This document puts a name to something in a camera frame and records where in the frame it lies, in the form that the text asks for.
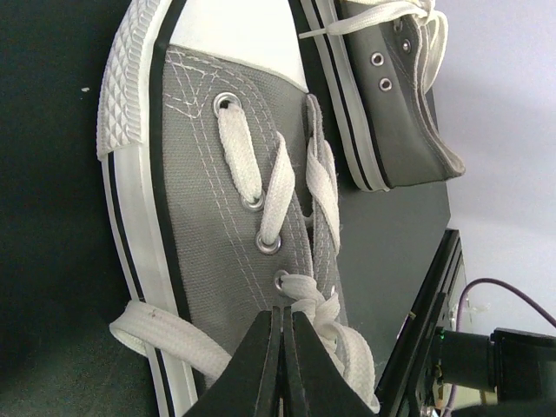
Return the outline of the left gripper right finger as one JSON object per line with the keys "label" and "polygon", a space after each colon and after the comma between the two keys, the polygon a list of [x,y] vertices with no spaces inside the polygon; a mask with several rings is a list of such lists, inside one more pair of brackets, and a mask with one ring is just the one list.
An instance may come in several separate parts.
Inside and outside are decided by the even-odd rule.
{"label": "left gripper right finger", "polygon": [[284,309],[284,414],[373,416],[343,380],[307,316]]}

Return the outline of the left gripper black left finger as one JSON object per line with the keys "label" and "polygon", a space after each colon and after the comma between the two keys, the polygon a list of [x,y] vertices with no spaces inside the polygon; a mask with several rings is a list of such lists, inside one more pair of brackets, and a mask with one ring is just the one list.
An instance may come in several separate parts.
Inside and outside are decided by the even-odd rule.
{"label": "left gripper black left finger", "polygon": [[186,417],[280,414],[281,310],[260,312],[231,361]]}

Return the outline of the grey sneaker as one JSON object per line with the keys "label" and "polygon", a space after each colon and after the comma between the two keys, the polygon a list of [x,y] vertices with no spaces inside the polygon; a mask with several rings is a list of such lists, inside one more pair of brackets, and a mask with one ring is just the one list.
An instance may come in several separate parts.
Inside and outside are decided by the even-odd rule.
{"label": "grey sneaker", "polygon": [[303,313],[366,413],[374,359],[337,267],[334,154],[286,1],[133,1],[100,91],[96,153],[130,302],[110,332],[161,416],[222,375],[255,317]]}
{"label": "grey sneaker", "polygon": [[344,155],[359,189],[388,191],[462,176],[441,139],[432,87],[448,39],[434,1],[304,1]]}

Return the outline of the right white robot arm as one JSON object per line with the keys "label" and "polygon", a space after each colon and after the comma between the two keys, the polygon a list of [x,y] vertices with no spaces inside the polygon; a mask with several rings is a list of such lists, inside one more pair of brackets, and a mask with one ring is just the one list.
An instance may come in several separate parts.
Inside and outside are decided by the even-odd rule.
{"label": "right white robot arm", "polygon": [[555,338],[497,328],[490,335],[442,330],[432,363],[441,382],[497,394],[497,400],[555,398]]}

